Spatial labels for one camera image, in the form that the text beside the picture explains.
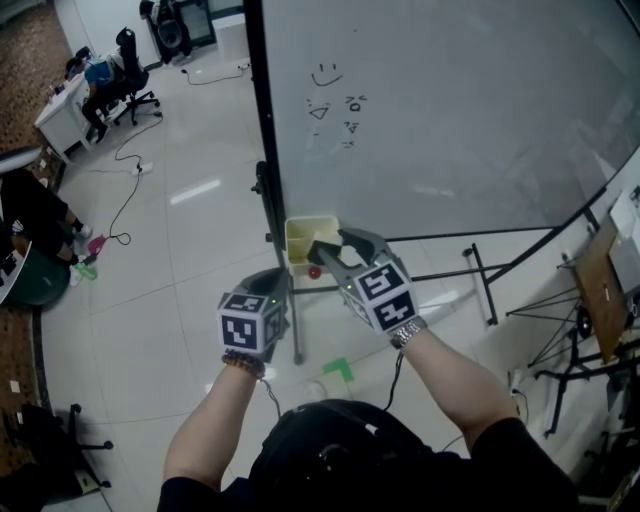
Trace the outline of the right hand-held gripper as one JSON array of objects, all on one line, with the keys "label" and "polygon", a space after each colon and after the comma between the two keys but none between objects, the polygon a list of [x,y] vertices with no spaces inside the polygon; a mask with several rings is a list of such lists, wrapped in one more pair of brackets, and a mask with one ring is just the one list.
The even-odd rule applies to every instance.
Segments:
[{"label": "right hand-held gripper", "polygon": [[325,247],[318,249],[318,257],[341,287],[352,313],[377,334],[388,334],[417,317],[413,285],[387,241],[358,228],[341,228],[338,234],[343,245],[353,248],[362,263],[348,265]]}]

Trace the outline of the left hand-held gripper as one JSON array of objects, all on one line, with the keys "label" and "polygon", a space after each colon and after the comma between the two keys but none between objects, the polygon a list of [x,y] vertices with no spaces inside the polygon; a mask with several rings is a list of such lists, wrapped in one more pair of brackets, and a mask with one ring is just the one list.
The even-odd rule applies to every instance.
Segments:
[{"label": "left hand-held gripper", "polygon": [[262,270],[225,293],[217,309],[218,339],[225,349],[270,363],[289,327],[286,320],[290,277],[285,268]]}]

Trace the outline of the cream plastic box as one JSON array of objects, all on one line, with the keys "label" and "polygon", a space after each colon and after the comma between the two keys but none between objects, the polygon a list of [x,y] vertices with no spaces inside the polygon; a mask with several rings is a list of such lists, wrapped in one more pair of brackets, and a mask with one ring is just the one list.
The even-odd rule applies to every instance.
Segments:
[{"label": "cream plastic box", "polygon": [[311,267],[306,258],[316,232],[338,233],[340,223],[335,216],[292,217],[285,221],[286,259],[295,290],[316,290],[336,286],[336,280],[324,266],[319,279],[313,280],[308,271]]}]

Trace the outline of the black white whiteboard eraser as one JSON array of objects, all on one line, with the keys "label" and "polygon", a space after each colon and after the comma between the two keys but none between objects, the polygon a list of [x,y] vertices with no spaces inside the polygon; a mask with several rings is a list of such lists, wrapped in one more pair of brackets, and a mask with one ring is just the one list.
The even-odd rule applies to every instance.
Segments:
[{"label": "black white whiteboard eraser", "polygon": [[307,252],[307,260],[310,264],[322,266],[325,259],[330,257],[339,260],[343,247],[343,239],[339,233],[323,234],[316,232]]}]

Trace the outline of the person's left forearm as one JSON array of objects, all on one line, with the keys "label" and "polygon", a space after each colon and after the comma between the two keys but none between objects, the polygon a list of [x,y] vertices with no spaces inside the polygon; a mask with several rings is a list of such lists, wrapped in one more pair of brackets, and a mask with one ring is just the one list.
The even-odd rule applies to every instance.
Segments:
[{"label": "person's left forearm", "polygon": [[163,476],[188,478],[220,491],[236,452],[258,378],[246,369],[225,366],[204,400],[174,435]]}]

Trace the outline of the whiteboard on black stand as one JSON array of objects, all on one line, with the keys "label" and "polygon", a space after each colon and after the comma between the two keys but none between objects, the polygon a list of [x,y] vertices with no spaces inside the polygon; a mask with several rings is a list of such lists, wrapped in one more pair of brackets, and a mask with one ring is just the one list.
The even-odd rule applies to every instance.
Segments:
[{"label": "whiteboard on black stand", "polygon": [[243,0],[278,259],[285,224],[392,242],[582,215],[640,143],[640,0]]}]

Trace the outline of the white printed marker cube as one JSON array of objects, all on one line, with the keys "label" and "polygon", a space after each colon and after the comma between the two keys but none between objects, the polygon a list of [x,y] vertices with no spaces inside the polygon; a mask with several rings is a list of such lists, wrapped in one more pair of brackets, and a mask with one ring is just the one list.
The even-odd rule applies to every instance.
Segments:
[{"label": "white printed marker cube", "polygon": [[630,238],[640,225],[640,199],[635,187],[625,187],[609,209],[609,218],[622,238]]}]

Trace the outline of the silver wristwatch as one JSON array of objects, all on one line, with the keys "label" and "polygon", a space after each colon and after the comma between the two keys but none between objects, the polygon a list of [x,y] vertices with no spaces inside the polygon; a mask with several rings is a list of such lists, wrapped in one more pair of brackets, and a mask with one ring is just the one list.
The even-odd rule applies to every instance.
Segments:
[{"label": "silver wristwatch", "polygon": [[391,333],[391,345],[396,350],[402,350],[416,334],[426,329],[427,323],[422,317],[412,318]]}]

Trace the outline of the green floor tape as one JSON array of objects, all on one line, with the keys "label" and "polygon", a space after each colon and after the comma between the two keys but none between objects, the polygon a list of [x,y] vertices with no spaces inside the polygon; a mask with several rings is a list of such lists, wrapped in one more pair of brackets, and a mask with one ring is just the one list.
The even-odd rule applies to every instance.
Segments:
[{"label": "green floor tape", "polygon": [[323,365],[323,373],[339,372],[345,383],[353,382],[354,376],[346,358],[337,358]]}]

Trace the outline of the person's black shirt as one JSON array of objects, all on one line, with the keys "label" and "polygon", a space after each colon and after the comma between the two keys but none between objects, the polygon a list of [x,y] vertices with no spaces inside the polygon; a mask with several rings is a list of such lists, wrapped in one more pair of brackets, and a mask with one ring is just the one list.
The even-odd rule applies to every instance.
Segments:
[{"label": "person's black shirt", "polygon": [[436,452],[371,404],[328,400],[288,411],[246,478],[216,492],[163,484],[157,512],[579,512],[569,477],[521,420],[486,429],[463,458]]}]

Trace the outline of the green barrel with white top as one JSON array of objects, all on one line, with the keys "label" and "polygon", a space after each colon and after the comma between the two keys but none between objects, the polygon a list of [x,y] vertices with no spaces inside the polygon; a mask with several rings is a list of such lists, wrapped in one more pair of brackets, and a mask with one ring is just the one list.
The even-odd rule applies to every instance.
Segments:
[{"label": "green barrel with white top", "polygon": [[0,259],[0,305],[44,306],[57,301],[69,285],[69,267],[41,254],[29,243]]}]

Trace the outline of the black wheeled stand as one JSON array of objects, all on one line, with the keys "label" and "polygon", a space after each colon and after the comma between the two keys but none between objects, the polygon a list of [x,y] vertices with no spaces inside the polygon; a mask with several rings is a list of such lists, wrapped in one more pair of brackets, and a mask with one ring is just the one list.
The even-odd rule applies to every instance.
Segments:
[{"label": "black wheeled stand", "polygon": [[640,364],[640,337],[635,338],[632,341],[622,342],[619,344],[614,349],[613,361],[605,363],[603,366],[598,368],[588,367],[587,364],[600,360],[600,353],[594,353],[586,356],[580,355],[579,343],[586,341],[586,338],[583,338],[580,335],[577,327],[572,327],[568,331],[568,337],[570,340],[569,363],[566,366],[566,369],[562,372],[540,370],[534,374],[534,378],[536,380],[540,377],[548,377],[558,383],[551,424],[543,434],[545,439],[548,439],[557,431],[564,395],[571,382],[579,380],[589,381],[592,378],[600,376],[612,378],[617,374],[631,371]]}]

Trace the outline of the white cabinet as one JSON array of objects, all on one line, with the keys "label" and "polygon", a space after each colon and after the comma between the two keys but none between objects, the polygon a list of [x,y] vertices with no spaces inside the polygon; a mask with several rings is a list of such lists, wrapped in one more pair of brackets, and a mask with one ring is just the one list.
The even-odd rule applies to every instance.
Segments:
[{"label": "white cabinet", "polygon": [[244,14],[215,19],[213,28],[218,50],[225,62],[249,58],[249,47]]}]

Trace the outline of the grey laptop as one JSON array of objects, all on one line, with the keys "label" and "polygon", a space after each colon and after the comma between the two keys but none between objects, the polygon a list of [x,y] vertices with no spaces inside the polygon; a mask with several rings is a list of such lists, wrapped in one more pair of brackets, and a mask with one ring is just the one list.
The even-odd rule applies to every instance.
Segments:
[{"label": "grey laptop", "polygon": [[609,259],[624,295],[640,289],[640,249],[633,238],[617,236],[609,250]]}]

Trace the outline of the white desk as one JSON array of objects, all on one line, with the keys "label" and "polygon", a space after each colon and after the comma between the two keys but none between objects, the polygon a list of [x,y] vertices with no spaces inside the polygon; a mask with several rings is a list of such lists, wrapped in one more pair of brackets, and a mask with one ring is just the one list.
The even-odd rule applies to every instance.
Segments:
[{"label": "white desk", "polygon": [[65,151],[80,143],[87,151],[91,144],[87,138],[90,123],[82,114],[83,100],[88,85],[82,75],[64,83],[64,89],[54,95],[34,122],[49,146],[67,165],[71,160]]}]

